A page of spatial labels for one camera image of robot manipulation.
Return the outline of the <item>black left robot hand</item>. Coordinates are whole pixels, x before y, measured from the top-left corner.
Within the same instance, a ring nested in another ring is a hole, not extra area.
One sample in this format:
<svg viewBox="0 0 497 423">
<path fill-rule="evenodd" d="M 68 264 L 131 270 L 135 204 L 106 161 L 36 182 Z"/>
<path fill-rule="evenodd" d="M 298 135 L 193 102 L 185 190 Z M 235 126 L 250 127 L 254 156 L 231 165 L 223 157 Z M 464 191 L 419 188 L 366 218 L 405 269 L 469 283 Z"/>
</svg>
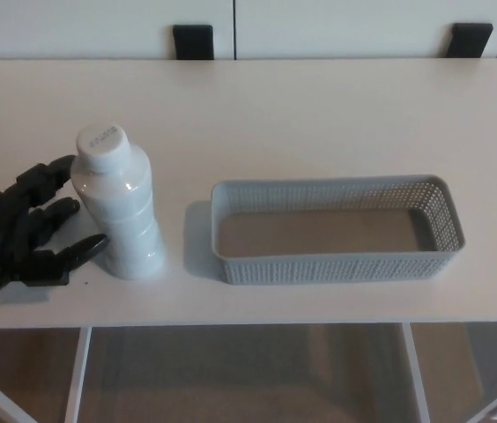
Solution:
<svg viewBox="0 0 497 423">
<path fill-rule="evenodd" d="M 72 271 L 108 246 L 106 234 L 94 234 L 57 253 L 43 248 L 80 210 L 80 202 L 72 197 L 46 205 L 70 179 L 74 159 L 67 155 L 39 163 L 0 191 L 0 290 L 11 282 L 66 286 Z"/>
</svg>

